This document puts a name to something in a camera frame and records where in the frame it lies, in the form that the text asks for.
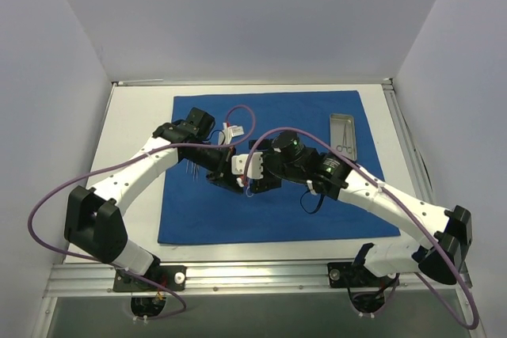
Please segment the blue surgical cloth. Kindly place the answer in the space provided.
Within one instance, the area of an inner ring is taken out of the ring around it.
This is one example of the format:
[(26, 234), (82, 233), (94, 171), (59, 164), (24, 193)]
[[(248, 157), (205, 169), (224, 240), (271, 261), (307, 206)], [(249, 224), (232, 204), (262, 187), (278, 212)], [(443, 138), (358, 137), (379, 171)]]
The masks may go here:
[[(235, 111), (231, 122), (245, 129), (254, 127), (254, 138), (275, 127), (296, 127), (329, 142), (330, 115), (352, 115), (359, 163), (371, 174), (383, 175), (357, 91), (176, 96), (173, 118), (182, 119), (191, 108), (199, 108), (221, 123), (238, 104), (250, 110)], [(254, 125), (252, 115), (256, 116)], [(331, 199), (309, 215), (307, 210), (318, 197), (305, 195), (305, 187), (298, 184), (285, 182), (281, 188), (247, 198), (210, 184), (204, 171), (194, 181), (185, 171), (186, 164), (182, 161), (166, 172), (158, 229), (158, 243), (163, 245), (373, 239), (400, 234), (398, 228), (367, 211)]]

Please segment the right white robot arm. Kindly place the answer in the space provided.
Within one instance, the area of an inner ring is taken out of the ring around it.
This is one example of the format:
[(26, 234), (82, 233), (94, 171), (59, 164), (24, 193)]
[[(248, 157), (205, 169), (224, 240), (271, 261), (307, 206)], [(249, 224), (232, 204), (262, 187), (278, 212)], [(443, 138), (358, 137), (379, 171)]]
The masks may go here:
[(249, 173), (251, 181), (271, 176), (303, 184), (313, 195), (359, 207), (410, 237), (401, 245), (363, 244), (351, 267), (358, 283), (368, 285), (403, 272), (444, 285), (457, 283), (472, 242), (472, 217), (465, 207), (446, 208), (417, 199), (334, 151), (305, 146), (292, 129), (274, 139), (251, 140), (249, 148), (262, 160), (261, 172)]

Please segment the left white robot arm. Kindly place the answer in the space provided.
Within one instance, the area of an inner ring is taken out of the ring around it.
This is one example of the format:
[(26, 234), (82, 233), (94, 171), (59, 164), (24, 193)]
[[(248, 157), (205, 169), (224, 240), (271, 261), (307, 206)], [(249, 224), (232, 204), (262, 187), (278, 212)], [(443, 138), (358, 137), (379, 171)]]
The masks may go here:
[(217, 143), (211, 144), (214, 126), (214, 117), (198, 108), (183, 120), (158, 126), (122, 170), (91, 188), (71, 191), (64, 237), (103, 264), (129, 270), (140, 289), (154, 288), (160, 279), (160, 260), (128, 238), (124, 214), (155, 179), (183, 160), (205, 169), (211, 184), (242, 193), (231, 164), (232, 140), (243, 141), (244, 130), (224, 123)]

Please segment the metal instrument tray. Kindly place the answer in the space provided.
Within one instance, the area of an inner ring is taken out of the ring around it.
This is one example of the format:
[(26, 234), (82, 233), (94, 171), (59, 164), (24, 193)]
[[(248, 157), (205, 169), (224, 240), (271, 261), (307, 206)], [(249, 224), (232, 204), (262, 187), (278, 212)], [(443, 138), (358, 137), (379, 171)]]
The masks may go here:
[(355, 120), (352, 115), (330, 115), (330, 145), (349, 160), (357, 160)]

